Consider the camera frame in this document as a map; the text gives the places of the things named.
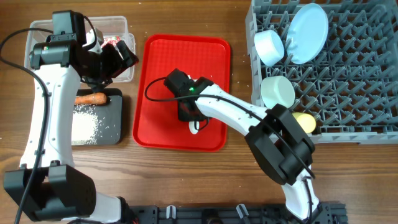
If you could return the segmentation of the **white plastic spoon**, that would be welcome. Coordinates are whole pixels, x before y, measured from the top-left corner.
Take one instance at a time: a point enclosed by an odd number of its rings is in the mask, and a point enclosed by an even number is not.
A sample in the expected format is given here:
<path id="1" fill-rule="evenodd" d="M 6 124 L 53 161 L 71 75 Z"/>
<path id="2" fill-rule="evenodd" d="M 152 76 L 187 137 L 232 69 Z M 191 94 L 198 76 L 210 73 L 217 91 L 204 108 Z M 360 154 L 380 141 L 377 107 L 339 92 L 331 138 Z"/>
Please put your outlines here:
<path id="1" fill-rule="evenodd" d="M 190 121 L 188 127 L 192 134 L 197 134 L 199 132 L 200 123 L 198 121 Z"/>

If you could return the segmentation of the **red snack wrapper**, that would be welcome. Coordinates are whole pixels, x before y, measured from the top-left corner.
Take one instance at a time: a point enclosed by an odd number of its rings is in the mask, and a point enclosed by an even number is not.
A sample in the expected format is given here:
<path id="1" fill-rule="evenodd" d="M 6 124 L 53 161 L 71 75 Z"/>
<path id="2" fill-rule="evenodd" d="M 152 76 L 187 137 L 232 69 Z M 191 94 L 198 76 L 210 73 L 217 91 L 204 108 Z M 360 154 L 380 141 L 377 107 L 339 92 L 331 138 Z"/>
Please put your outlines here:
<path id="1" fill-rule="evenodd" d="M 113 45 L 115 47 L 115 46 L 117 46 L 117 43 L 120 40 L 121 40 L 121 38 L 118 35 L 105 37 L 103 43 L 101 44 L 101 46 L 104 47 L 107 44 L 111 44 L 111 45 Z"/>

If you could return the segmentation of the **orange carrot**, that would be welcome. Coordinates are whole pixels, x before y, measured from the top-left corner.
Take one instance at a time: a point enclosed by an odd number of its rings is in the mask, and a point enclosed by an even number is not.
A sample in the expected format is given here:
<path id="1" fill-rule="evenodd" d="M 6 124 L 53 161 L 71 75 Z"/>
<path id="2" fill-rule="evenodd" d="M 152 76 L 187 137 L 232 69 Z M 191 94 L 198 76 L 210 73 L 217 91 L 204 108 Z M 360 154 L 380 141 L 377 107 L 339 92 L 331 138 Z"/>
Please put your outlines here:
<path id="1" fill-rule="evenodd" d="M 103 105 L 107 102 L 107 96 L 104 93 L 92 93 L 75 98 L 75 105 Z"/>

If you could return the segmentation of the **white rice grains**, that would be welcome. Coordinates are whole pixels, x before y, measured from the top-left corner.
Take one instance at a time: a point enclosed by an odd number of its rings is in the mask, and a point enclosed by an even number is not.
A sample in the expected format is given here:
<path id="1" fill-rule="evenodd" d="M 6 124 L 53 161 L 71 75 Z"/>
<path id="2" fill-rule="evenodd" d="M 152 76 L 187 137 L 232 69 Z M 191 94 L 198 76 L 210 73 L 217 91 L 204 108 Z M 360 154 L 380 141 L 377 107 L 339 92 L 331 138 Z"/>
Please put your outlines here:
<path id="1" fill-rule="evenodd" d="M 72 145 L 100 145 L 114 142 L 116 125 L 105 110 L 95 105 L 75 105 L 72 122 Z"/>

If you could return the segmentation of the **mint green bowl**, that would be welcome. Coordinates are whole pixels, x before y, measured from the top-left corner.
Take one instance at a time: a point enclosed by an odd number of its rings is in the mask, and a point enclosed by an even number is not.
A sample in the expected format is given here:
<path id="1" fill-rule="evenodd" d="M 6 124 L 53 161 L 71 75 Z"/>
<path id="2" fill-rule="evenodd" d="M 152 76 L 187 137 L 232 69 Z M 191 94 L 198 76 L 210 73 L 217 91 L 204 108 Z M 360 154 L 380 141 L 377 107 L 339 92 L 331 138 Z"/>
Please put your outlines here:
<path id="1" fill-rule="evenodd" d="M 295 101 L 292 83 L 284 76 L 267 77 L 260 85 L 261 99 L 265 107 L 272 109 L 276 104 L 290 108 Z"/>

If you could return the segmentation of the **light blue bowl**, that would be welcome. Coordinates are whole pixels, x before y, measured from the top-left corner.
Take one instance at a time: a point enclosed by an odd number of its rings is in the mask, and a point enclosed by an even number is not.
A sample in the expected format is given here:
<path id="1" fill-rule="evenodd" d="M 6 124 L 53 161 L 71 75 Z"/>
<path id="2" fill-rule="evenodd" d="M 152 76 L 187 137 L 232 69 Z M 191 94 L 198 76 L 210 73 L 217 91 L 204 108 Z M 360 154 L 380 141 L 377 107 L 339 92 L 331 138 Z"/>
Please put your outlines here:
<path id="1" fill-rule="evenodd" d="M 254 46 L 261 61 L 268 67 L 274 66 L 284 57 L 284 46 L 279 35 L 273 30 L 258 32 Z"/>

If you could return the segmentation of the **yellow plastic cup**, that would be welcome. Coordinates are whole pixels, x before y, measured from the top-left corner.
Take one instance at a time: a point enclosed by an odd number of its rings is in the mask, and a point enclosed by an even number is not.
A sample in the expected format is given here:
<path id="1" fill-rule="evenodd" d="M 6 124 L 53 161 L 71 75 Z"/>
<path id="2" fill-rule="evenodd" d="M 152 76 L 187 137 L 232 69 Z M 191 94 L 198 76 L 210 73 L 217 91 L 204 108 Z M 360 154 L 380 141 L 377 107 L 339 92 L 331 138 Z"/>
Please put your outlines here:
<path id="1" fill-rule="evenodd" d="M 315 130 L 317 123 L 312 115 L 299 112 L 294 112 L 292 115 L 307 134 L 312 133 Z"/>

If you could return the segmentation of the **large light blue plate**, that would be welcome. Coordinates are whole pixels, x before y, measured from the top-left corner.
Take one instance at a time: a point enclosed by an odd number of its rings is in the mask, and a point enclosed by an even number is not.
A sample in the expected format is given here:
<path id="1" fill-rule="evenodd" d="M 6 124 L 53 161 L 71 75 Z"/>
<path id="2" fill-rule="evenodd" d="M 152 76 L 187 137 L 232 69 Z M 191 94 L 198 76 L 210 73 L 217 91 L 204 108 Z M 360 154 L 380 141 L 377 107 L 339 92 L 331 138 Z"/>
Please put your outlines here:
<path id="1" fill-rule="evenodd" d="M 328 17 L 315 3 L 304 5 L 294 16 L 287 33 L 286 47 L 291 62 L 301 65 L 313 60 L 323 48 L 328 35 Z"/>

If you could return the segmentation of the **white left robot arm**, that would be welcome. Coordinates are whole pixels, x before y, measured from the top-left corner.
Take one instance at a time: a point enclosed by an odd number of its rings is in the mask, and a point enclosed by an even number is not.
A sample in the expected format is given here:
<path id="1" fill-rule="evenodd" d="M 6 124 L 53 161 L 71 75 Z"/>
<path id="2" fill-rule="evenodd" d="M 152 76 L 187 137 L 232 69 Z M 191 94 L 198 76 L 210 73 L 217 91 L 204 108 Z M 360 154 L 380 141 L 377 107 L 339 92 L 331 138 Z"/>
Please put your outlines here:
<path id="1" fill-rule="evenodd" d="M 72 155 L 72 120 L 81 83 L 94 92 L 139 60 L 123 41 L 100 45 L 86 41 L 90 20 L 75 11 L 52 14 L 45 42 L 34 45 L 27 73 L 35 96 L 28 143 L 19 168 L 4 175 L 3 187 L 17 203 L 16 221 L 138 223 L 122 197 L 97 192 L 93 179 L 76 170 Z"/>

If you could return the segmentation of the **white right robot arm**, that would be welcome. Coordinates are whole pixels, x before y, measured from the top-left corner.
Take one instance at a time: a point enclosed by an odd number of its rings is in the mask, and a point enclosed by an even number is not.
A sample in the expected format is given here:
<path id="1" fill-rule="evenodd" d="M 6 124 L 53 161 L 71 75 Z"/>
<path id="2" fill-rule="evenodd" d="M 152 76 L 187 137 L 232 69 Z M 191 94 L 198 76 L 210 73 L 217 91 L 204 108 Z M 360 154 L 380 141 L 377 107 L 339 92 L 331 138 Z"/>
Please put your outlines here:
<path id="1" fill-rule="evenodd" d="M 178 119 L 189 122 L 192 131 L 214 118 L 241 133 L 261 170 L 282 186 L 287 210 L 299 222 L 314 221 L 320 203 L 312 187 L 315 146 L 286 107 L 249 104 L 179 69 L 166 76 L 164 85 L 177 101 Z"/>

